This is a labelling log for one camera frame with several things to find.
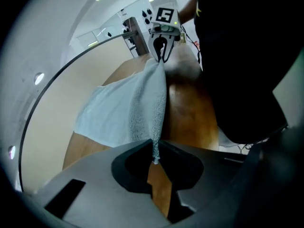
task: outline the black slot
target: black slot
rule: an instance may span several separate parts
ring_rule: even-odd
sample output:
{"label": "black slot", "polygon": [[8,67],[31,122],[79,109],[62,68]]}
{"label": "black slot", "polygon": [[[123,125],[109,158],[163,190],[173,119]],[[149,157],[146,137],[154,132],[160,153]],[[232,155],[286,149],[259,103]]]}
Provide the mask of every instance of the black slot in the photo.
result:
{"label": "black slot", "polygon": [[200,179],[204,166],[200,159],[167,142],[159,141],[160,163],[175,191],[190,189]]}
{"label": "black slot", "polygon": [[62,219],[84,185],[84,181],[72,179],[44,208]]}
{"label": "black slot", "polygon": [[194,214],[194,212],[188,207],[182,206],[177,193],[175,191],[172,191],[168,220],[171,223],[176,223],[189,217],[192,214]]}
{"label": "black slot", "polygon": [[147,183],[152,161],[152,140],[118,155],[112,162],[111,172],[114,179],[129,192],[152,195],[151,185]]}

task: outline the wooden surface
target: wooden surface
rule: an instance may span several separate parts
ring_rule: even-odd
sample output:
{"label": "wooden surface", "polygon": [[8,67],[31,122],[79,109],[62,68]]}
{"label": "wooden surface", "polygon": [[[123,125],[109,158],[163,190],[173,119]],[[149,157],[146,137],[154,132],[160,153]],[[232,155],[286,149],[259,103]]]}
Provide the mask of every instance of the wooden surface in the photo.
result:
{"label": "wooden surface", "polygon": [[[151,57],[147,54],[124,62],[103,85],[141,72]],[[188,46],[182,44],[173,49],[165,63],[165,73],[167,104],[161,139],[218,150],[218,127],[212,101],[204,86],[202,70]],[[64,168],[83,156],[106,149],[108,147],[74,133],[67,148]],[[154,203],[167,217],[172,183],[160,164],[150,165],[148,183],[152,185]]]}
{"label": "wooden surface", "polygon": [[65,168],[80,160],[82,157],[96,152],[105,151],[110,148],[111,147],[99,144],[80,134],[73,133],[66,150],[66,156],[62,169],[64,170]]}

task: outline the white wall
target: white wall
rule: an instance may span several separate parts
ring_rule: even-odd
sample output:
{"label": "white wall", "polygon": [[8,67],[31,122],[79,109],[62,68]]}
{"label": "white wall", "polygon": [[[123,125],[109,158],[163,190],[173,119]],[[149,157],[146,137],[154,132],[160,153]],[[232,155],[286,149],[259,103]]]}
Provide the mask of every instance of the white wall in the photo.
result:
{"label": "white wall", "polygon": [[86,33],[86,34],[78,37],[77,39],[85,50],[89,48],[89,45],[91,43],[97,41],[95,35],[91,31],[89,33]]}
{"label": "white wall", "polygon": [[97,86],[131,58],[119,37],[81,56],[51,84],[33,113],[23,144],[21,175],[26,193],[32,194],[62,171],[81,107]]}
{"label": "white wall", "polygon": [[304,48],[273,93],[288,125],[304,125]]}
{"label": "white wall", "polygon": [[77,55],[82,53],[84,50],[85,50],[85,48],[81,45],[81,43],[79,42],[79,40],[77,38],[71,38],[71,41],[69,44],[69,52],[68,52],[68,56],[66,58],[66,63],[68,63],[74,57],[76,57]]}
{"label": "white wall", "polygon": [[[109,19],[113,17],[121,9],[128,7],[130,4],[138,0],[99,0],[93,3],[92,7],[82,18],[78,24],[73,38],[77,38],[89,31],[95,30],[105,24]],[[182,9],[189,0],[177,0],[178,6]],[[198,41],[198,37],[195,32],[194,21],[191,20],[184,24],[184,27],[193,41]],[[190,46],[195,55],[197,55],[197,49],[189,42]]]}
{"label": "white wall", "polygon": [[[33,98],[63,66],[68,45],[81,18],[95,0],[31,0],[16,20],[0,58],[0,148],[14,182],[24,115]],[[37,72],[45,78],[34,85]],[[16,158],[7,148],[17,147]]]}

